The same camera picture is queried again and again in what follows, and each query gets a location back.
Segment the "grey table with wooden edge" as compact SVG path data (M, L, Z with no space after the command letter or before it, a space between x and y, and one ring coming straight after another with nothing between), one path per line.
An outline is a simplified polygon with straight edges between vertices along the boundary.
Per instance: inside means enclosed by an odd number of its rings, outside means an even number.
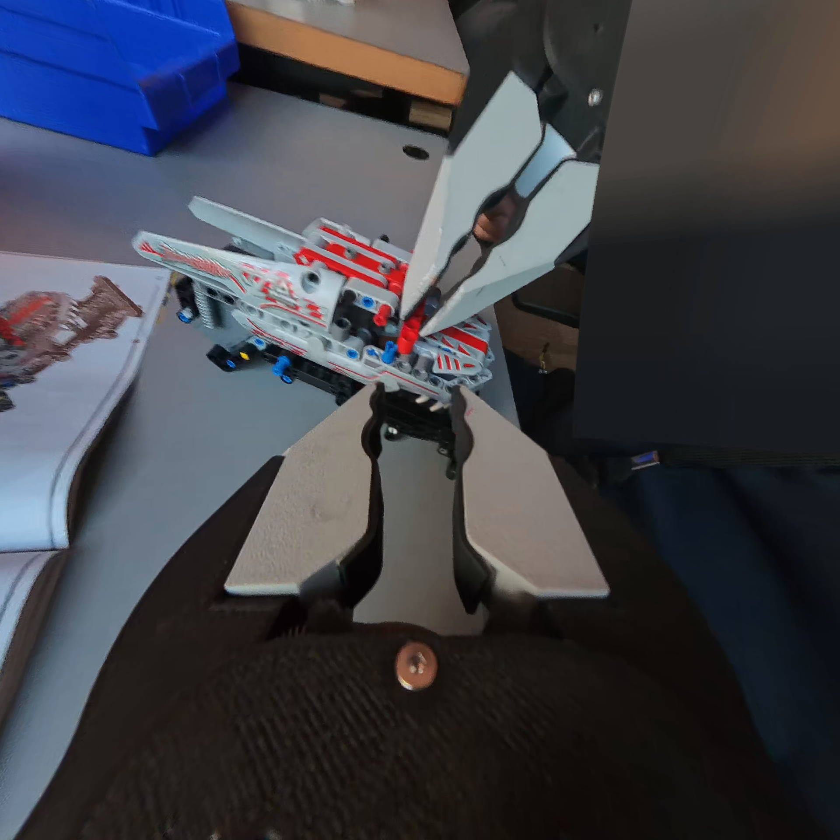
M447 134L469 64L446 1L226 2L240 79Z

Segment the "black chair frame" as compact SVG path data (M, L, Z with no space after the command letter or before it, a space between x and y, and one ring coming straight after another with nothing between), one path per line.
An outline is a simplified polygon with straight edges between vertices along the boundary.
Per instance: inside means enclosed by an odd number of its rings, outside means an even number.
M511 302L513 306L530 316L557 322L572 329L579 329L581 326L581 319L579 314L543 305L542 303L525 300L520 293L515 292L511 295Z

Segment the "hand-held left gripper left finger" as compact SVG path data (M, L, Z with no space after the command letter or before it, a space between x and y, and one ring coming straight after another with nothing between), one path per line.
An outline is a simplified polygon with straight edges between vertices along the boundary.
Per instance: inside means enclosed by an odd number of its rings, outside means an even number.
M224 583L355 608L382 572L380 385L367 385L283 454Z

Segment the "grey and red lego truck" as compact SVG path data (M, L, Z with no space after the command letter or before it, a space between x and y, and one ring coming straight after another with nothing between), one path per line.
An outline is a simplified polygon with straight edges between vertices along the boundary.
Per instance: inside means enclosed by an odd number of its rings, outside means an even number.
M284 383L314 386L339 406L380 385L385 438L435 444L453 480L448 409L456 388L479 392L492 378L488 321L476 314L428 337L419 333L414 352L401 357L409 251L325 218L296 234L200 196L188 207L230 242L212 248L139 231L132 247L172 271L182 322L199 319L208 330L236 322L245 331L237 343L215 344L207 358L229 372L259 356Z

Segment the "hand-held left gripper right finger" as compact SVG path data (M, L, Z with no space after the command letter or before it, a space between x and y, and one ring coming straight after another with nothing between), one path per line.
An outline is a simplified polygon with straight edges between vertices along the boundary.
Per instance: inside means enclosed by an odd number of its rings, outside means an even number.
M529 616L611 589L548 454L477 394L453 392L453 562L468 614Z

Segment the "open lego instruction booklet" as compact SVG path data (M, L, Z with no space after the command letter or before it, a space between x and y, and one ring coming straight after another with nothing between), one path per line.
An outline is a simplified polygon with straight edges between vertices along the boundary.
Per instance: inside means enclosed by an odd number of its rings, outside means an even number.
M167 269L2 252L2 697L70 545L74 488L126 395Z

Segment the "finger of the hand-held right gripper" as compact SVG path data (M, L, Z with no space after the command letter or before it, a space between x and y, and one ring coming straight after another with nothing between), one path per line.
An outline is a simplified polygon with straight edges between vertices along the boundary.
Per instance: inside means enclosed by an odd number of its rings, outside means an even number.
M446 272L484 205L509 188L542 139L537 96L510 71L441 162L406 271L401 320Z
M553 127L542 123L542 129L541 143L509 188L491 198L518 195L506 234L449 282L437 309L424 317L422 336L454 327L538 279L588 228L599 164L580 160ZM493 206L489 201L479 215Z

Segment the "blue plastic bin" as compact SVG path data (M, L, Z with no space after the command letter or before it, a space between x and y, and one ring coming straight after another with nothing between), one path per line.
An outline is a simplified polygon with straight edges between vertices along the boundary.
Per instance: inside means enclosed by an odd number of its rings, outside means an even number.
M227 98L223 1L2 1L4 119L153 156Z

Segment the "person's right hand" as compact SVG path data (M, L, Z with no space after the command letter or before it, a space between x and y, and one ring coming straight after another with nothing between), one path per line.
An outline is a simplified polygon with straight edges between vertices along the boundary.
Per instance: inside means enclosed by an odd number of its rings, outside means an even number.
M500 241L518 210L518 204L518 195L509 192L479 215L472 231L476 240L483 245L493 245Z

